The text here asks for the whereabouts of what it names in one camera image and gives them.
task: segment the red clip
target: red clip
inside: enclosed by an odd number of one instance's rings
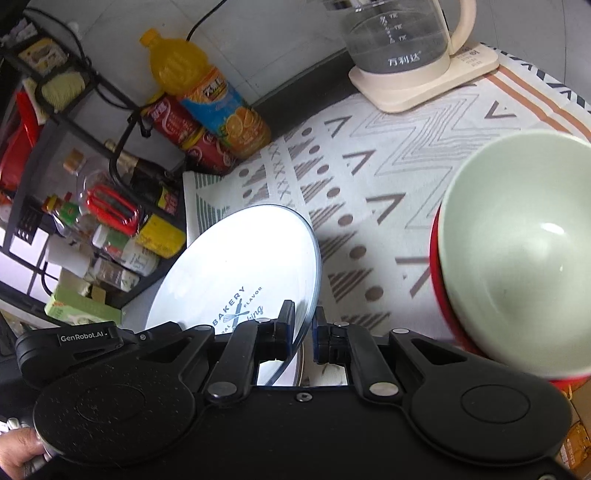
[[[117,203],[132,212],[131,218],[117,209]],[[101,184],[90,189],[86,196],[86,206],[99,222],[128,236],[137,233],[139,227],[138,207],[111,187]]]

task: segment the orange juice bottle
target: orange juice bottle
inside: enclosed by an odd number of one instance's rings
[[[150,49],[156,82],[238,158],[250,157],[271,141],[265,121],[198,46],[180,38],[162,38],[154,28],[139,41]]]

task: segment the black cable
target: black cable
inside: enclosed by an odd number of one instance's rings
[[[205,22],[211,15],[213,15],[217,11],[218,8],[220,8],[227,1],[228,0],[220,1],[215,7],[213,7],[209,12],[207,12],[204,16],[202,16],[201,20],[199,20],[196,24],[194,24],[193,28],[189,31],[189,34],[187,35],[187,41],[190,41],[191,37],[195,33],[195,30],[197,30],[203,22]]]

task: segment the whisk logo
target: whisk logo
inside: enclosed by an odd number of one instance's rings
[[[258,297],[261,290],[262,287],[258,287],[252,294],[247,295],[245,288],[241,287],[228,300],[222,311],[217,314],[217,319],[212,322],[213,325],[216,326],[220,322],[226,323],[223,333],[227,333],[232,332],[241,320],[254,320],[262,316],[262,306],[254,307],[253,305],[250,308],[247,307]]]

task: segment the black metal rack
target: black metal rack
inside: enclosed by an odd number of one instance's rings
[[[0,47],[0,56],[3,57],[6,61],[8,61],[11,65],[13,65],[17,70],[31,77],[37,83],[37,88],[35,90],[35,99],[37,100],[39,105],[49,114],[50,119],[47,121],[46,125],[41,131],[40,138],[35,147],[33,148],[33,151],[31,152],[31,155],[29,156],[29,159],[25,165],[25,170],[22,175],[20,185],[18,186],[18,190],[13,199],[11,214],[6,227],[4,243],[1,246],[0,251],[8,257],[10,257],[11,259],[13,259],[14,261],[18,262],[19,264],[29,268],[31,271],[39,275],[42,275],[43,278],[45,268],[40,268],[39,265],[32,265],[29,262],[23,260],[22,258],[10,251],[10,246],[12,243],[12,239],[17,231],[17,225],[21,216],[21,210],[25,203],[25,198],[27,197],[27,194],[32,192],[35,189],[35,187],[38,186],[39,181],[43,176],[43,172],[45,172],[49,162],[51,161],[52,155],[48,154],[51,151],[50,146],[58,145],[66,132],[71,132],[73,135],[78,137],[78,139],[82,140],[84,143],[92,147],[97,153],[109,159],[109,173],[111,174],[113,181],[117,185],[118,189],[122,191],[127,198],[129,198],[136,205],[142,207],[145,212],[156,214],[162,219],[172,223],[174,226],[184,231],[186,229],[186,220],[184,196],[182,191],[179,192],[178,209],[176,216],[173,216],[168,212],[165,212],[164,210],[160,209],[158,206],[153,205],[152,203],[137,195],[133,190],[131,190],[131,188],[129,188],[123,182],[117,171],[117,159],[119,158],[119,155],[123,150],[125,143],[127,142],[134,128],[141,127],[142,135],[145,137],[149,136],[149,133],[146,135],[145,129],[141,126],[141,112],[139,110],[139,105],[133,102],[129,97],[127,97],[127,95],[121,92],[111,82],[106,80],[100,73],[94,70],[91,67],[90,63],[87,61],[87,59],[81,58],[76,52],[74,52],[67,45],[65,45],[65,43],[63,43],[59,39],[55,38],[55,36],[48,33],[47,30],[45,30],[38,24],[38,22],[34,21],[26,14],[24,14],[23,17],[26,18],[27,21],[35,25],[38,32],[37,35],[23,42],[20,42],[19,44],[10,48]],[[25,62],[18,56],[19,52],[25,50],[26,48],[33,45],[35,42],[42,38],[52,39],[68,55],[67,62],[64,65],[54,68],[49,74],[45,76],[41,75],[39,72],[34,70],[27,62]],[[43,94],[41,93],[41,89],[51,79],[68,70],[75,70],[82,74],[86,82],[86,87],[83,90],[83,92],[74,100],[72,100],[62,111],[56,111],[53,108],[53,106],[46,101]],[[96,91],[98,88],[104,88],[105,91],[112,95],[116,100],[120,101],[125,107],[127,107],[132,112],[128,119],[128,125],[126,126],[123,134],[121,135],[114,151],[108,149],[101,141],[99,141],[88,130],[81,127],[74,120],[74,113],[77,111],[79,105],[81,105],[82,101],[89,94]],[[133,298],[135,298],[144,290],[152,286],[157,280],[165,276],[181,253],[182,250],[175,257],[172,257],[167,260],[161,260],[158,268],[148,277],[142,278],[138,285],[130,292],[119,292],[116,294],[109,294],[107,296],[107,304],[115,308],[121,308],[127,303],[129,303]],[[10,293],[10,287],[3,284],[0,284],[0,287],[0,298],[6,297],[6,293]],[[9,302],[10,300],[13,300],[10,303],[14,302],[14,299],[12,297],[7,300]],[[43,304],[38,300],[31,300],[34,304],[32,305],[33,310],[35,310],[35,314],[37,316],[42,316],[45,320],[49,320],[53,323],[58,323],[56,320],[49,319],[44,314],[40,315],[39,311],[41,310],[41,312],[43,312]]]

